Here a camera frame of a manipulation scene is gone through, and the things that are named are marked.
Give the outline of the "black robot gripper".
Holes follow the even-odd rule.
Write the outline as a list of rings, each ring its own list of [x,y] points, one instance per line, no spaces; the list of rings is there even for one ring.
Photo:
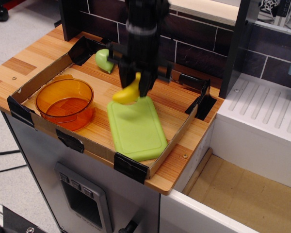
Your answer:
[[[156,79],[170,82],[173,65],[159,54],[160,34],[158,25],[152,28],[126,24],[128,42],[126,45],[110,42],[108,60],[118,64],[122,88],[135,80],[135,73],[141,72],[140,97],[146,97]]]

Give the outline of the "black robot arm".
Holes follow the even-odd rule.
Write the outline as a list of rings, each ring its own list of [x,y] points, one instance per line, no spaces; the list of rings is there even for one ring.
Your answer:
[[[171,80],[173,65],[159,52],[161,26],[169,14],[170,4],[166,0],[128,0],[126,7],[128,42],[107,44],[108,61],[118,65],[123,88],[132,84],[139,72],[139,93],[145,97],[157,78]]]

